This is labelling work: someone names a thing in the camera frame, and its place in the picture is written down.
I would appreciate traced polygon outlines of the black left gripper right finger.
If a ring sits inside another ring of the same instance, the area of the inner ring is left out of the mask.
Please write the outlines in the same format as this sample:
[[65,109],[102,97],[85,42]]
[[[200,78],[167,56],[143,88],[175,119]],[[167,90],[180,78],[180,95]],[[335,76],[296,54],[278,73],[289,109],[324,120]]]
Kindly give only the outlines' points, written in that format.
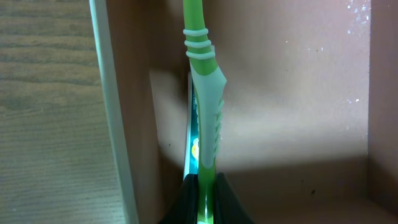
[[213,219],[215,224],[254,224],[224,173],[216,176]]

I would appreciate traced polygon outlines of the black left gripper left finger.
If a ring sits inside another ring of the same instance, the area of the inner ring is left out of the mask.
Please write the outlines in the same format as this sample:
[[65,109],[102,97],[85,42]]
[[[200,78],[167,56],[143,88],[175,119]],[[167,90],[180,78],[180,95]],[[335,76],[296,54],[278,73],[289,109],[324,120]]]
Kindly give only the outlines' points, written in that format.
[[185,176],[177,199],[159,224],[196,224],[198,216],[198,175]]

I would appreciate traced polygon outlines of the white box with pink interior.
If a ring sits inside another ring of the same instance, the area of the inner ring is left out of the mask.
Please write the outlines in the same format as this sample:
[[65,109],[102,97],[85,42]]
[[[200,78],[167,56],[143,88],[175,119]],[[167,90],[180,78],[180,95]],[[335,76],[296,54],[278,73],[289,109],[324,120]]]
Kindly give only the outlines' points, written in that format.
[[[183,183],[183,1],[91,1],[122,223]],[[226,78],[216,174],[254,223],[397,222],[397,2],[203,1]]]

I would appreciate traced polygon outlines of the green white toothbrush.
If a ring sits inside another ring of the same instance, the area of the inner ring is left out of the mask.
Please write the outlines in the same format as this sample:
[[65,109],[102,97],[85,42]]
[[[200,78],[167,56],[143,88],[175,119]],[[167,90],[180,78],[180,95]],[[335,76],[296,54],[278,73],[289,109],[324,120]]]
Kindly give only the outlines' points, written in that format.
[[219,149],[223,90],[226,78],[216,59],[214,45],[208,38],[202,0],[183,0],[185,28],[190,70],[195,90],[198,116],[198,223],[214,222],[214,184],[216,153]]

